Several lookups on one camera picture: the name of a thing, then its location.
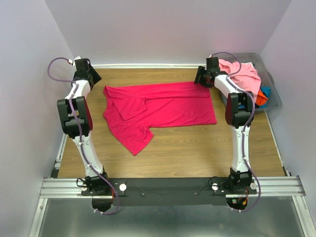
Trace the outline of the magenta t-shirt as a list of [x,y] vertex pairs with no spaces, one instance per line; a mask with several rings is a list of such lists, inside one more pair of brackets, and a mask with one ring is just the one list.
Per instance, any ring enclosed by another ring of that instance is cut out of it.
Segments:
[[103,117],[134,156],[152,140],[151,128],[216,124],[209,89],[193,82],[105,86]]

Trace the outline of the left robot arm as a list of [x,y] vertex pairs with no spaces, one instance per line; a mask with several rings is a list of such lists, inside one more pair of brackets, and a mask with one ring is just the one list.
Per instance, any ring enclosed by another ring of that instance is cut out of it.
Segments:
[[111,193],[111,187],[106,182],[107,173],[92,142],[93,121],[86,101],[101,77],[87,58],[78,56],[68,63],[74,66],[76,71],[69,94],[57,101],[62,130],[76,145],[84,164],[85,178],[80,179],[82,184],[78,186],[91,195],[105,196]]

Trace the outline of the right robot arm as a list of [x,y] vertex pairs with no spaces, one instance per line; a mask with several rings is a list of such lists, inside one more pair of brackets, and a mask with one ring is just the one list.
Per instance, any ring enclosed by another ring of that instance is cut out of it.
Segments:
[[242,191],[252,182],[249,132],[255,112],[253,95],[236,85],[231,75],[220,69],[219,59],[214,56],[206,59],[205,67],[198,67],[194,83],[215,87],[226,97],[225,120],[232,130],[233,161],[222,187],[229,191]]

